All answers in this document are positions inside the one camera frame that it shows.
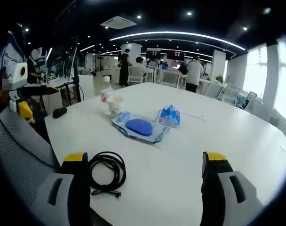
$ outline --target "black ceiling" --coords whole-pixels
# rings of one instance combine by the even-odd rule
[[[15,13],[15,20],[30,29],[25,33],[24,43],[30,42],[31,45],[24,46],[25,52],[38,47],[45,49],[53,47],[65,52],[75,46],[74,37],[77,36],[80,49],[96,45],[83,53],[113,51],[127,41],[137,40],[135,42],[143,46],[143,52],[146,48],[156,48],[158,45],[159,48],[177,49],[178,46],[181,50],[197,52],[198,49],[200,53],[213,54],[215,47],[197,45],[195,43],[197,41],[241,55],[246,51],[215,40],[189,35],[153,34],[115,41],[109,39],[138,32],[180,31],[217,37],[250,49],[270,42],[286,32],[286,20],[283,20],[286,9],[282,4],[255,0],[178,0],[171,3],[156,0],[42,0],[40,2],[27,0],[25,2],[23,7],[19,7],[21,4],[17,6]],[[266,7],[271,8],[268,15],[263,14]],[[192,12],[191,16],[186,14],[188,11]],[[137,19],[137,15],[142,15],[142,18]],[[137,25],[121,30],[105,29],[100,26],[114,16],[122,16],[136,22]],[[227,58],[232,55],[234,54],[227,52]]]

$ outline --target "coiled cable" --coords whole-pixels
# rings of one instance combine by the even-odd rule
[[[100,185],[93,178],[93,174],[92,174],[93,168],[99,163],[102,163],[103,165],[105,165],[107,168],[109,168],[110,170],[114,172],[114,178],[112,182],[110,182],[108,185]],[[90,185],[91,187],[96,189],[95,191],[91,193],[91,195],[109,193],[109,194],[115,195],[116,198],[119,198],[121,196],[121,192],[118,192],[115,190],[120,188],[126,180],[126,168],[125,168],[125,163],[122,157],[114,152],[100,152],[97,155],[95,155],[88,162],[88,164],[89,164],[89,168],[91,172]]]

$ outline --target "black cable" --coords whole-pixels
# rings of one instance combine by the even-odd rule
[[[116,155],[119,157],[119,159],[105,153]],[[122,157],[114,152],[100,152],[97,155],[95,155],[88,163],[91,172],[90,185],[91,187],[96,189],[91,193],[91,195],[109,193],[115,195],[116,198],[119,198],[121,196],[121,192],[115,190],[120,188],[126,180],[126,168]],[[93,168],[99,163],[104,164],[107,168],[111,169],[114,172],[114,178],[112,182],[110,182],[108,185],[100,185],[93,178],[92,174]]]
[[[31,156],[33,156],[34,158],[36,158],[38,161],[40,161],[41,163],[43,163],[44,165],[53,168],[54,170],[59,170],[59,168],[51,166],[47,163],[45,163],[43,160],[39,159],[37,156],[35,156],[33,153],[31,153],[30,151],[28,151],[25,147],[23,147],[14,137],[13,135],[9,132],[9,130],[6,128],[6,126],[4,125],[4,123],[2,122],[2,120],[0,119],[0,123],[2,124],[4,130],[8,133],[8,135],[11,137],[11,139],[23,150],[25,150],[27,153],[29,153]]]
[[[79,88],[81,89],[81,92],[82,92],[82,101],[84,101],[85,100],[85,94],[84,94],[84,92],[83,92],[83,90],[82,90],[82,88],[81,88],[81,86],[79,85]]]

